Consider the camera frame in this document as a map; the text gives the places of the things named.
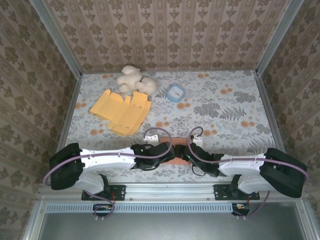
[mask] cable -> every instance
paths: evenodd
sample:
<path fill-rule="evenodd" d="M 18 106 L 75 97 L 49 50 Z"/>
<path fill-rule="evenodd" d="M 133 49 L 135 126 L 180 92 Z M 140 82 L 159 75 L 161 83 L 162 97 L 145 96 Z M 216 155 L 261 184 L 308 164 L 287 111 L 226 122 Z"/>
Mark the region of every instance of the cable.
<path fill-rule="evenodd" d="M 145 172 L 147 172 L 147 171 L 153 171 L 153 170 L 156 170 L 157 168 L 158 168 L 159 166 L 155 166 L 154 168 L 148 168 L 148 169 L 140 169 L 141 171 L 145 171 Z"/>
<path fill-rule="evenodd" d="M 191 154 L 196 158 L 198 159 L 199 161 L 201 162 L 204 162 L 204 163 L 207 163 L 207 164 L 218 164 L 218 163 L 226 163 L 226 162 L 230 162 L 230 161 L 263 161 L 263 162 L 268 162 L 268 163 L 273 163 L 273 164 L 279 164 L 279 165 L 283 165 L 283 166 L 287 166 L 287 167 L 290 167 L 290 168 L 293 168 L 295 170 L 298 170 L 299 172 L 301 172 L 302 174 L 304 174 L 305 176 L 305 180 L 304 182 L 307 183 L 309 182 L 310 180 L 310 177 L 309 177 L 309 174 L 304 171 L 303 169 L 301 169 L 300 167 L 298 166 L 295 166 L 293 164 L 290 164 L 290 163 L 286 163 L 286 162 L 282 162 L 282 161 L 276 161 L 276 160 L 271 160 L 271 159 L 267 159 L 267 158 L 252 158 L 252 157 L 248 157 L 248 158 L 232 158 L 231 159 L 226 159 L 226 160 L 219 160 L 219 161 L 208 161 L 208 160 L 204 160 L 200 157 L 198 157 L 194 151 L 191 149 L 191 142 L 190 142 L 190 139 L 191 139 L 191 135 L 192 133 L 197 130 L 197 129 L 201 129 L 201 133 L 199 135 L 197 135 L 198 137 L 200 137 L 202 135 L 202 133 L 204 132 L 204 129 L 201 127 L 201 126 L 197 126 L 195 127 L 194 129 L 191 130 L 191 132 L 189 133 L 189 136 L 188 136 L 188 139 L 187 139 L 187 145 L 189 147 L 189 150 L 191 152 Z"/>
<path fill-rule="evenodd" d="M 92 194 L 92 193 L 90 193 L 90 192 L 88 192 L 88 191 L 85 191 L 85 192 L 86 192 L 86 194 L 88 194 L 89 196 L 91 196 L 91 197 L 93 197 L 93 198 L 100 199 L 100 200 L 106 201 L 106 202 L 108 202 L 108 203 L 111 204 L 111 210 L 110 210 L 110 212 L 108 213 L 108 215 L 105 216 L 106 218 L 110 217 L 110 216 L 114 213 L 114 211 L 115 211 L 115 202 L 112 202 L 112 201 L 110 201 L 109 199 L 107 199 L 107 198 L 105 198 L 105 197 L 94 195 L 94 194 Z M 97 216 L 97 209 L 101 208 L 101 206 L 103 206 L 103 204 L 100 205 L 100 206 L 98 206 L 98 207 L 96 207 L 96 208 L 94 209 L 93 215 L 94 215 L 96 218 L 98 217 L 98 216 Z"/>
<path fill-rule="evenodd" d="M 206 173 L 204 173 L 203 175 L 200 175 L 200 174 L 195 173 L 194 166 L 195 166 L 195 165 L 193 165 L 193 164 L 192 164 L 192 166 L 191 166 L 191 170 L 192 170 L 192 172 L 193 172 L 194 175 L 197 175 L 197 176 L 200 176 L 200 177 L 203 177 L 204 175 L 206 175 Z"/>
<path fill-rule="evenodd" d="M 52 173 L 54 173 L 58 168 L 62 167 L 63 165 L 67 164 L 67 163 L 70 163 L 74 160 L 77 160 L 77 159 L 82 159 L 82 158 L 94 158 L 94 157 L 103 157 L 103 156 L 128 156 L 128 157 L 135 157 L 135 158 L 140 158 L 140 159 L 157 159 L 157 158 L 161 158 L 163 156 L 165 156 L 167 153 L 170 152 L 172 146 L 173 146 L 173 143 L 172 143 L 172 137 L 170 135 L 170 133 L 163 129 L 163 128 L 160 128 L 160 127 L 151 127 L 149 128 L 148 130 L 146 130 L 143 134 L 143 138 L 146 137 L 146 134 L 147 132 L 151 131 L 151 130 L 161 130 L 163 132 L 165 132 L 168 137 L 169 137 L 169 140 L 170 140 L 170 145 L 168 147 L 168 149 L 164 152 L 164 153 L 161 153 L 157 156 L 143 156 L 143 155 L 135 155 L 135 154 L 131 154 L 131 153 L 119 153 L 119 152 L 105 152 L 105 153 L 93 153 L 93 154 L 87 154 L 87 155 L 80 155 L 80 156 L 74 156 L 74 157 L 71 157 L 61 163 L 59 163 L 57 166 L 55 166 L 54 168 L 52 168 L 43 178 L 43 185 L 49 187 L 50 184 L 48 183 L 48 179 L 50 177 L 50 175 Z"/>
<path fill-rule="evenodd" d="M 257 210 L 255 210 L 253 213 L 248 214 L 247 216 L 243 216 L 240 212 L 235 211 L 235 210 L 233 210 L 233 212 L 234 212 L 234 213 L 236 213 L 236 214 L 238 214 L 239 216 L 241 216 L 241 217 L 243 217 L 243 218 L 249 218 L 249 217 L 252 217 L 252 216 L 256 215 L 256 214 L 257 214 L 257 213 L 262 209 L 262 207 L 265 205 L 265 203 L 266 203 L 266 201 L 267 201 L 267 199 L 268 199 L 269 195 L 270 195 L 270 191 L 268 191 L 268 193 L 266 194 L 266 196 L 265 196 L 265 198 L 264 198 L 263 202 L 262 202 L 262 203 L 261 203 L 261 205 L 258 207 L 258 209 L 257 209 Z"/>

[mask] metal vent grille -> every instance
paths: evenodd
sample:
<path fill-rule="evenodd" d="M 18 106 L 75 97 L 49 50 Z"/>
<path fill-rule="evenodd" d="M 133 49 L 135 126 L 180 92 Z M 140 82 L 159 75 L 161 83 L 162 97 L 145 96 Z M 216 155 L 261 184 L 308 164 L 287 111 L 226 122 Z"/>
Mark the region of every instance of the metal vent grille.
<path fill-rule="evenodd" d="M 93 213 L 93 205 L 93 203 L 48 203 L 45 212 Z M 116 203 L 114 209 L 115 213 L 232 213 L 232 211 L 232 203 Z"/>

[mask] folded yellow paper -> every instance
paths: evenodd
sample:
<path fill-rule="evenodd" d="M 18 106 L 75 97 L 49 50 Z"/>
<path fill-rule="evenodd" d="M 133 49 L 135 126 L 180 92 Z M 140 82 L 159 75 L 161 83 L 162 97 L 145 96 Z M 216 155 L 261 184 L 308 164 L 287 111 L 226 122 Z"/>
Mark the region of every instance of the folded yellow paper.
<path fill-rule="evenodd" d="M 90 113 L 97 117 L 110 120 L 107 125 L 120 136 L 133 135 L 147 116 L 151 102 L 148 96 L 137 91 L 133 92 L 133 98 L 126 95 L 123 98 L 110 89 L 104 91 L 98 101 L 90 109 Z"/>

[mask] gray floor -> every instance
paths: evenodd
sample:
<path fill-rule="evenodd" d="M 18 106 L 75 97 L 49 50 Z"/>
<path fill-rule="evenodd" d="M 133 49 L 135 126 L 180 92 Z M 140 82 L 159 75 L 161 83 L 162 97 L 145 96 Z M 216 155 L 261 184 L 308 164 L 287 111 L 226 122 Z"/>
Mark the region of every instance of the gray floor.
<path fill-rule="evenodd" d="M 51 213 L 40 240 L 305 240 L 294 203 L 267 203 L 257 215 L 231 213 Z"/>

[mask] metal frame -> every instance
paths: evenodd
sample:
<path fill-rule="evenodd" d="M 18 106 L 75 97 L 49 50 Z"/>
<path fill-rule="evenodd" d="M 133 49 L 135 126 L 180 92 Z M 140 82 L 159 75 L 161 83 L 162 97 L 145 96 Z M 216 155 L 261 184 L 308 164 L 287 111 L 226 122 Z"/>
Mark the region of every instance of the metal frame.
<path fill-rule="evenodd" d="M 274 33 L 266 46 L 258 65 L 256 66 L 257 73 L 259 75 L 262 75 L 265 71 L 303 2 L 304 0 L 292 0 L 289 2 L 288 7 L 274 30 Z"/>
<path fill-rule="evenodd" d="M 230 68 L 219 68 L 219 69 L 167 69 L 167 70 L 141 70 L 141 73 L 178 73 L 178 72 L 207 72 L 207 71 L 215 71 L 215 72 L 222 72 L 222 71 L 234 71 L 234 69 Z M 255 71 L 254 68 L 243 68 L 239 69 L 239 71 Z M 82 74 L 121 74 L 120 70 L 112 70 L 112 71 L 84 71 Z"/>
<path fill-rule="evenodd" d="M 56 151 L 55 151 L 56 153 L 65 147 L 67 136 L 68 136 L 68 132 L 69 132 L 69 127 L 70 127 L 70 124 L 71 124 L 72 116 L 73 116 L 74 111 L 75 111 L 77 98 L 78 98 L 78 95 L 79 95 L 79 92 L 80 92 L 81 82 L 82 82 L 81 78 L 78 79 L 75 82 L 75 86 L 74 86 L 74 89 L 73 89 L 73 93 L 72 93 L 72 97 L 71 97 L 71 100 L 70 100 L 69 108 L 68 108 L 68 111 L 67 111 L 66 116 L 65 116 L 65 120 L 64 120 L 63 128 L 62 128 L 61 135 L 60 135 L 60 138 L 59 138 L 59 142 L 58 142 L 58 145 L 56 146 Z"/>
<path fill-rule="evenodd" d="M 273 114 L 267 91 L 260 75 L 255 76 L 256 84 L 265 109 L 267 119 L 271 128 L 275 145 L 278 149 L 285 152 L 280 132 Z M 74 89 L 71 104 L 67 113 L 68 122 L 63 126 L 63 133 L 59 141 L 57 150 L 63 148 L 69 125 L 72 119 L 75 103 L 80 90 L 81 81 L 78 81 Z M 214 185 L 229 184 L 230 182 L 193 182 L 193 183 L 121 183 L 126 185 L 125 203 L 243 203 L 244 201 L 216 201 L 214 197 Z M 37 240 L 45 218 L 47 204 L 49 203 L 83 203 L 81 200 L 82 191 L 76 188 L 70 188 L 61 191 L 53 191 L 48 187 L 40 186 L 36 203 L 33 207 L 29 223 L 26 228 L 23 240 Z M 266 197 L 266 192 L 260 193 L 260 200 L 252 201 L 260 203 Z M 296 204 L 298 215 L 302 223 L 305 236 L 308 240 L 318 240 L 319 229 L 316 224 L 312 209 L 307 202 L 307 195 L 302 193 L 302 198 L 290 198 L 278 192 L 272 192 L 268 198 L 270 203 L 292 202 Z M 92 203 L 104 203 L 104 201 L 94 201 Z"/>
<path fill-rule="evenodd" d="M 43 0 L 30 0 L 34 9 L 38 13 L 40 19 L 42 20 L 45 28 L 49 32 L 52 37 L 55 45 L 58 47 L 60 53 L 62 54 L 64 60 L 68 64 L 70 70 L 75 76 L 76 80 L 80 80 L 81 78 L 81 67 L 78 64 L 76 57 L 73 54 L 73 51 L 68 47 L 67 42 L 65 41 L 65 37 L 59 31 L 55 21 L 52 19 L 50 15 L 50 11 L 47 8 L 45 1 Z"/>
<path fill-rule="evenodd" d="M 268 119 L 271 133 L 274 139 L 274 144 L 277 149 L 282 152 L 286 152 L 284 142 L 282 141 L 281 134 L 277 125 L 276 117 L 271 107 L 270 100 L 268 98 L 267 90 L 265 88 L 263 79 L 259 72 L 255 75 L 256 85 L 259 89 L 261 101 L 265 110 L 266 117 Z M 316 218 L 311 209 L 310 203 L 306 197 L 298 198 L 298 201 L 295 202 L 298 214 L 303 226 L 305 236 L 308 240 L 319 240 L 319 227 L 316 223 Z"/>

